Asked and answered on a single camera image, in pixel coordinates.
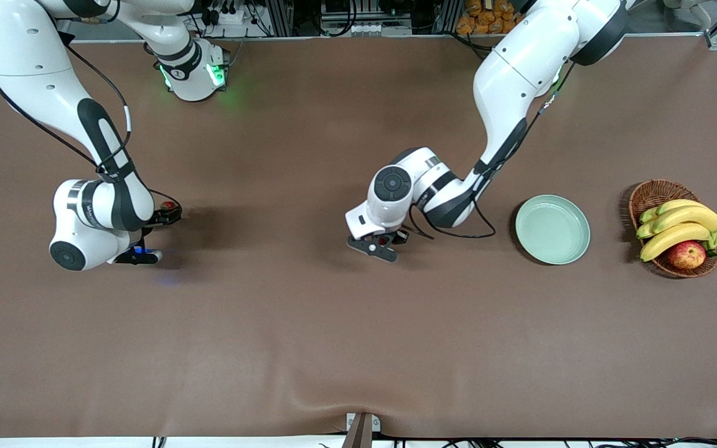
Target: round plate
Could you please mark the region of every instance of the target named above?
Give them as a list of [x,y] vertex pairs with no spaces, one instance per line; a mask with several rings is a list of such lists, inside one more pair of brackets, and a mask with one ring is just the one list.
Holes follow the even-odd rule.
[[554,195],[530,198],[516,215],[516,236],[533,257],[549,264],[566,264],[588,249],[588,219],[572,201]]

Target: white robotic arm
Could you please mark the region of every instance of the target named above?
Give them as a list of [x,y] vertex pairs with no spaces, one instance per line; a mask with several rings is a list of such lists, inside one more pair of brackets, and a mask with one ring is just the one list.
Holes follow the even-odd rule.
[[[167,6],[167,14],[184,7],[165,3],[159,0],[152,5]],[[108,6],[109,0],[0,0],[0,93],[31,120],[81,142],[99,174],[97,180],[63,182],[54,195],[57,227],[49,251],[57,264],[71,270],[117,261],[147,233],[145,226],[157,219],[150,191],[107,111],[91,99],[74,74],[52,20],[52,16],[91,17]],[[222,50],[217,53],[206,41],[194,42],[176,16],[137,17],[134,6],[119,7],[120,19],[150,35],[149,45],[154,45],[160,62],[168,72],[177,73],[172,82],[177,96],[201,100],[213,93],[218,83],[210,76],[208,63],[215,63],[217,54],[222,60]],[[128,108],[124,109],[131,131]],[[156,262],[161,257],[160,252],[142,251],[126,262]]]
[[618,0],[514,2],[526,16],[481,63],[473,84],[487,144],[464,179],[427,147],[411,148],[379,170],[367,201],[346,213],[348,246],[385,261],[405,241],[399,231],[413,203],[433,226],[460,225],[527,129],[527,108],[546,93],[561,65],[603,59],[621,42],[627,13]]

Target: brown tablecloth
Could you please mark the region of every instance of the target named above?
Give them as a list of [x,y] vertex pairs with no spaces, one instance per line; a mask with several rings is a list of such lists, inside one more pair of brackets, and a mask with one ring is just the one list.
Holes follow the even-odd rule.
[[[631,37],[576,68],[483,196],[500,234],[412,236],[396,264],[348,249],[342,216],[407,147],[469,171],[485,141],[469,49],[250,42],[227,93],[189,104],[140,45],[77,48],[125,94],[146,184],[188,218],[149,238],[157,266],[60,269],[52,195],[93,173],[0,98],[0,436],[328,433],[371,411],[391,436],[717,437],[717,270],[655,275],[620,217],[652,178],[717,210],[703,38]],[[510,234],[547,193],[590,222],[568,266]]]

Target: basket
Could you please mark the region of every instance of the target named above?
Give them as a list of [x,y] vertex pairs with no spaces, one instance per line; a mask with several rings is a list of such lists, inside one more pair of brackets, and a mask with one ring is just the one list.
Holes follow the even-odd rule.
[[[640,226],[639,218],[646,210],[674,199],[699,201],[699,197],[694,195],[691,190],[688,190],[677,182],[665,179],[652,179],[635,187],[635,190],[632,191],[632,195],[629,196],[629,218],[632,219],[632,226],[634,226],[635,229]],[[645,242],[641,240],[640,244],[643,246]],[[658,269],[672,276],[678,278],[696,278],[712,272],[715,266],[717,266],[717,257],[707,257],[701,266],[694,269],[675,268],[668,262],[665,253],[661,253],[661,255],[652,260],[652,262],[654,262]]]

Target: red apple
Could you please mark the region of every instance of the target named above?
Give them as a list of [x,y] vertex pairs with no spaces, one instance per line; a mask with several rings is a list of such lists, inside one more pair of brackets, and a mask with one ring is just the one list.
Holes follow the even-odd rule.
[[668,262],[679,269],[693,269],[706,260],[706,250],[697,241],[683,241],[667,252]]

